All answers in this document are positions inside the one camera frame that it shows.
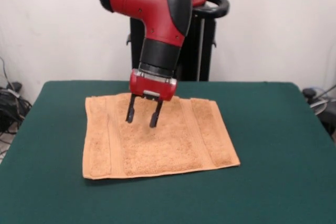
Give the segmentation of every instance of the cable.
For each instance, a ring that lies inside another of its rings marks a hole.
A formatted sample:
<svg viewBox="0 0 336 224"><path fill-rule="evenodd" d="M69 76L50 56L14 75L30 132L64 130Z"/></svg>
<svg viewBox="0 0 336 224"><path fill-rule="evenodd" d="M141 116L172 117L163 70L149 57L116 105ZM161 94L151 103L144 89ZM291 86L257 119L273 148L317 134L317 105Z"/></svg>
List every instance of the cable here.
<svg viewBox="0 0 336 224"><path fill-rule="evenodd" d="M311 104L310 107L311 108L315 108L315 107L317 107L319 105L322 105L322 104L325 104L325 103L329 103L329 102L336 102L336 99L330 99L330 100L323 99L322 101L319 101L319 102Z"/></svg>
<svg viewBox="0 0 336 224"><path fill-rule="evenodd" d="M323 92L322 94L320 94L317 97L315 97L314 100L317 100L317 99L321 98L322 96L324 96L325 94L328 94L331 90L333 90L335 88L336 88L336 84L334 86L332 86L330 89L328 89L325 92Z"/></svg>
<svg viewBox="0 0 336 224"><path fill-rule="evenodd" d="M0 78L4 79L7 82L7 79L3 74L0 74Z"/></svg>
<svg viewBox="0 0 336 224"><path fill-rule="evenodd" d="M12 90L0 89L0 132L15 134L9 128L17 123L21 126L32 105Z"/></svg>
<svg viewBox="0 0 336 224"><path fill-rule="evenodd" d="M13 85L8 80L7 73L6 73L6 68L5 68L5 61L4 61L4 59L1 56L0 56L0 60L2 61L2 69L3 69L3 72L4 72L5 78L6 78L7 82L8 82L8 84L10 85L10 87L14 90Z"/></svg>
<svg viewBox="0 0 336 224"><path fill-rule="evenodd" d="M321 114L323 111L325 111L325 109L327 108L327 106L328 106L327 103L323 104L323 108L321 108L320 110L316 111L315 115Z"/></svg>

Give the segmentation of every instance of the green table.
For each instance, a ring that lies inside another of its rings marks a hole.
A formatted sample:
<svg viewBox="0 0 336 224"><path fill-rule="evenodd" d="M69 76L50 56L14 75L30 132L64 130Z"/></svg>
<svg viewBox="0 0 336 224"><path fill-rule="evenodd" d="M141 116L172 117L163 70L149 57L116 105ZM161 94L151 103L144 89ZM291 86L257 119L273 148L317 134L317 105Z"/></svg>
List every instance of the green table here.
<svg viewBox="0 0 336 224"><path fill-rule="evenodd" d="M336 223L336 148L291 83L180 83L216 100L240 167L82 178L85 97L127 82L48 82L0 165L0 223Z"/></svg>

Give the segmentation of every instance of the orange towel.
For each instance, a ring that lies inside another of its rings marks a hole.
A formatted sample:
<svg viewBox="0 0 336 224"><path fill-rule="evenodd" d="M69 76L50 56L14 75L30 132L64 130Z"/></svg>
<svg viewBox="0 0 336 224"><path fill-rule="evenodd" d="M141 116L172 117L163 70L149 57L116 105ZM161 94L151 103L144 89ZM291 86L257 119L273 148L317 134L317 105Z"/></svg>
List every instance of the orange towel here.
<svg viewBox="0 0 336 224"><path fill-rule="evenodd" d="M83 176L89 179L153 177L240 165L216 102L174 97L164 102L157 127L156 102L130 94L86 98L88 118Z"/></svg>

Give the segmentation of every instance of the red robot arm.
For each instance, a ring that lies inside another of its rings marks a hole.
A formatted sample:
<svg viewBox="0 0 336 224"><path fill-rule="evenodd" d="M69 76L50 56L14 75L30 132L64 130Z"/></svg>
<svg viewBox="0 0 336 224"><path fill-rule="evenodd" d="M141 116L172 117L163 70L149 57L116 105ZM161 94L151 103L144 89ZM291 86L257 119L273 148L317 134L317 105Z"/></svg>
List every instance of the red robot arm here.
<svg viewBox="0 0 336 224"><path fill-rule="evenodd" d="M142 20L145 39L138 70L130 78L132 98L127 115L133 120L136 96L156 100L158 108L171 100L176 90L172 80L184 38L188 33L192 0L100 0L110 11ZM153 114L151 127L156 126L160 109Z"/></svg>

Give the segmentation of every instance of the white wall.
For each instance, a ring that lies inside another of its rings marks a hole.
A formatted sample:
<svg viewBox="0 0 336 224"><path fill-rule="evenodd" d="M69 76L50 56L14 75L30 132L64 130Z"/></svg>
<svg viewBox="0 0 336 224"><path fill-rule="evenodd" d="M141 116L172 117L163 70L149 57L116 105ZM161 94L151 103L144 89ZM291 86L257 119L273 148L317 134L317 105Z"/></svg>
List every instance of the white wall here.
<svg viewBox="0 0 336 224"><path fill-rule="evenodd" d="M336 82L336 0L229 0L211 80ZM0 54L34 101L48 80L128 80L129 19L99 0L0 0Z"/></svg>

